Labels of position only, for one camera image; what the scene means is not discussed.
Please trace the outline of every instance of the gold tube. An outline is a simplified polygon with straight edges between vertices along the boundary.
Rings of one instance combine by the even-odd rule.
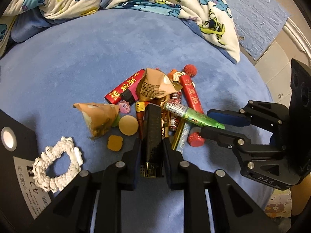
[[[178,124],[178,127],[176,129],[175,135],[174,135],[174,139],[172,142],[172,150],[176,150],[178,142],[180,140],[181,134],[183,132],[183,127],[185,126],[186,120],[184,118],[182,118]]]

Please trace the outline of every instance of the red spiky ball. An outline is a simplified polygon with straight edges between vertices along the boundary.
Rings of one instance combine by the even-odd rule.
[[[183,71],[188,74],[190,77],[194,77],[197,74],[197,68],[195,67],[195,65],[185,65],[185,67],[183,68]]]

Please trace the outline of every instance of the white ring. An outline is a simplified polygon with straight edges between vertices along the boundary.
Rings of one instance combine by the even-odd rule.
[[[4,127],[1,131],[1,141],[4,147],[10,151],[13,152],[16,149],[17,141],[16,136],[13,132],[13,130],[9,127]]]
[[[57,158],[61,157],[63,152],[66,152],[70,157],[71,163],[68,171],[61,176],[50,178],[45,171]],[[82,164],[81,152],[78,147],[74,147],[73,139],[62,137],[54,147],[47,146],[45,152],[41,153],[41,157],[36,158],[32,164],[35,184],[46,192],[55,193],[58,189],[62,191],[81,171],[80,166]]]

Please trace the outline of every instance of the round beige disc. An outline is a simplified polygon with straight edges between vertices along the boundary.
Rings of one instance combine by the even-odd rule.
[[[124,135],[132,136],[138,130],[138,121],[133,116],[123,116],[119,121],[119,129]]]

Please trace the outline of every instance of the red candy wrapper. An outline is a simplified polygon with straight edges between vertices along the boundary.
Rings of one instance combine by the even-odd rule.
[[[122,82],[119,86],[117,86],[114,90],[112,90],[105,96],[106,101],[111,104],[117,104],[119,101],[122,100],[120,94],[123,93],[125,90],[130,89],[131,92],[133,92],[133,90],[135,92],[136,87],[139,81],[142,79],[144,72],[145,69],[141,69],[137,73],[133,74],[130,78]]]
[[[179,77],[180,84],[183,86],[183,91],[188,103],[188,106],[202,114],[204,114],[202,105],[200,103],[197,92],[192,84],[192,80],[189,75],[181,75]]]

